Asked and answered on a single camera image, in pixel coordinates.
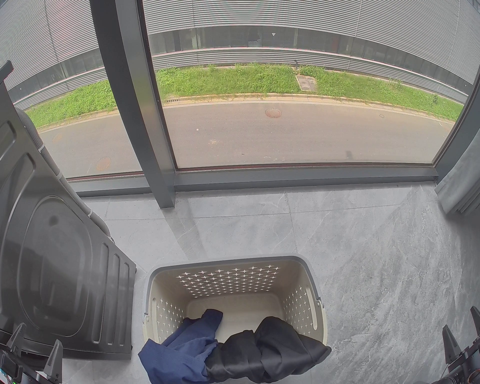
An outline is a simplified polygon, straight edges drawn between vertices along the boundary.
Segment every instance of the marble tile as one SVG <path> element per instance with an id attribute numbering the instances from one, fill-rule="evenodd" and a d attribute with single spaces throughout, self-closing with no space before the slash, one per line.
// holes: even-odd
<path id="1" fill-rule="evenodd" d="M 166 209 L 165 216 L 173 210 Z M 177 217 L 246 216 L 288 213 L 284 190 L 179 192 Z"/>
<path id="2" fill-rule="evenodd" d="M 140 271 L 132 360 L 66 360 L 69 384 L 149 382 L 136 355 L 145 271 L 175 261 L 290 252 L 311 261 L 332 354 L 280 383 L 431 383 L 445 367 L 442 327 L 461 347 L 475 338 L 480 213 L 446 216 L 433 183 L 179 193 L 177 208 L 163 212 L 148 196 L 111 200 L 112 211 L 92 203 L 108 205 L 112 235 Z"/>
<path id="3" fill-rule="evenodd" d="M 178 243 L 181 233 L 173 233 L 164 219 L 106 220 L 118 247 L 145 271 L 161 263 L 186 261 Z"/>
<path id="4" fill-rule="evenodd" d="M 107 214 L 109 197 L 86 197 L 82 199 L 88 207 L 90 207 L 102 219 L 105 219 Z"/>
<path id="5" fill-rule="evenodd" d="M 189 260 L 296 252 L 290 214 L 171 218 Z"/>
<path id="6" fill-rule="evenodd" d="M 164 215 L 153 195 L 148 193 L 112 197 L 105 218 L 107 220 L 163 219 Z"/>
<path id="7" fill-rule="evenodd" d="M 325 382 L 440 377 L 441 330 L 456 315 L 452 286 L 461 259 L 455 235 L 442 224 L 429 204 L 397 206 L 323 282 L 333 350 L 318 368 Z"/>
<path id="8" fill-rule="evenodd" d="M 298 253 L 315 267 L 320 281 L 343 268 L 399 205 L 292 213 Z"/>
<path id="9" fill-rule="evenodd" d="M 62 382 L 65 384 L 93 383 L 93 364 L 89 360 L 63 359 Z"/>
<path id="10" fill-rule="evenodd" d="M 349 185 L 288 189 L 287 197 L 294 213 L 407 204 L 418 193 L 419 184 Z"/>

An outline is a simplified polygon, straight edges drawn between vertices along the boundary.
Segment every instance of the asphalt road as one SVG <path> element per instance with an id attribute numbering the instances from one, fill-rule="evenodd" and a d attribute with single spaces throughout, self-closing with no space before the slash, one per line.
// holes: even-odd
<path id="1" fill-rule="evenodd" d="M 281 116 L 268 117 L 265 112 L 271 108 Z M 189 104 L 164 111 L 180 168 L 429 163 L 453 127 L 453 123 L 392 110 L 298 101 Z M 66 177 L 140 170 L 119 115 L 40 135 Z"/>

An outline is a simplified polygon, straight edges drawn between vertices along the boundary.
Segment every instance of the green grass strip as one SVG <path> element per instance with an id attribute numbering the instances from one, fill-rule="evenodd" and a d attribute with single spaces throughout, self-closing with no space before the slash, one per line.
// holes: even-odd
<path id="1" fill-rule="evenodd" d="M 456 120 L 463 106 L 429 92 L 384 81 L 370 76 L 326 71 L 305 66 L 300 74 L 317 80 L 318 94 L 377 101 L 429 112 L 437 117 Z M 236 95 L 243 93 L 299 94 L 295 70 L 287 65 L 237 64 L 233 68 L 214 65 L 208 68 L 168 68 L 156 72 L 162 99 L 182 96 Z M 75 118 L 85 113 L 113 110 L 115 99 L 108 80 L 86 85 L 61 97 L 37 104 L 26 112 L 35 126 L 41 127 Z"/>
<path id="2" fill-rule="evenodd" d="M 314 66 L 300 68 L 300 74 L 316 79 L 319 95 L 393 104 L 429 112 L 449 120 L 456 120 L 463 108 L 460 103 L 403 85 L 400 81 L 385 81 L 370 76 L 331 72 Z"/>

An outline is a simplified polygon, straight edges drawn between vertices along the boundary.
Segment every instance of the curb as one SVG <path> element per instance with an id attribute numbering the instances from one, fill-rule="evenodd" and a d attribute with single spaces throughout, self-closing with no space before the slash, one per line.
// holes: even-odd
<path id="1" fill-rule="evenodd" d="M 218 102 L 225 102 L 225 101 L 255 101 L 255 100 L 272 100 L 272 101 L 294 101 L 294 99 L 300 99 L 302 101 L 313 101 L 313 102 L 335 102 L 337 104 L 347 104 L 347 105 L 360 105 L 360 106 L 379 106 L 385 107 L 385 109 L 396 111 L 396 112 L 408 112 L 417 116 L 428 117 L 432 119 L 436 119 L 439 121 L 445 122 L 454 122 L 453 120 L 439 118 L 431 113 L 424 112 L 418 109 L 407 108 L 407 107 L 400 107 L 394 104 L 386 104 L 381 103 L 378 101 L 368 101 L 362 99 L 354 99 L 348 97 L 333 97 L 333 96 L 320 96 L 311 94 L 280 94 L 280 93 L 245 93 L 245 94 L 237 94 L 237 95 L 202 95 L 202 96 L 182 96 L 176 98 L 169 98 L 165 101 L 162 101 L 163 107 L 174 107 L 174 106 L 181 106 L 181 105 L 189 105 L 189 104 L 196 104 L 196 103 L 218 103 Z M 89 112 L 83 115 L 69 118 L 66 120 L 59 121 L 58 123 L 53 123 L 49 125 L 43 125 L 38 127 L 38 131 L 40 133 L 46 132 L 55 128 L 60 128 L 63 126 L 75 124 L 77 122 L 84 122 L 89 120 L 98 119 L 101 117 L 106 117 L 109 115 L 117 115 L 118 108 L 115 108 L 111 111 L 102 110 L 97 112 Z"/>

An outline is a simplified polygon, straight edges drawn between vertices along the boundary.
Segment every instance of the laundry basket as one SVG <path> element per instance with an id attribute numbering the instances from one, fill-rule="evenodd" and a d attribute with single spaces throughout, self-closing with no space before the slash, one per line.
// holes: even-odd
<path id="1" fill-rule="evenodd" d="M 144 338 L 162 343 L 185 317 L 223 312 L 216 338 L 255 330 L 267 316 L 327 344 L 325 309 L 316 278 L 300 255 L 255 256 L 154 268 L 145 283 Z"/>

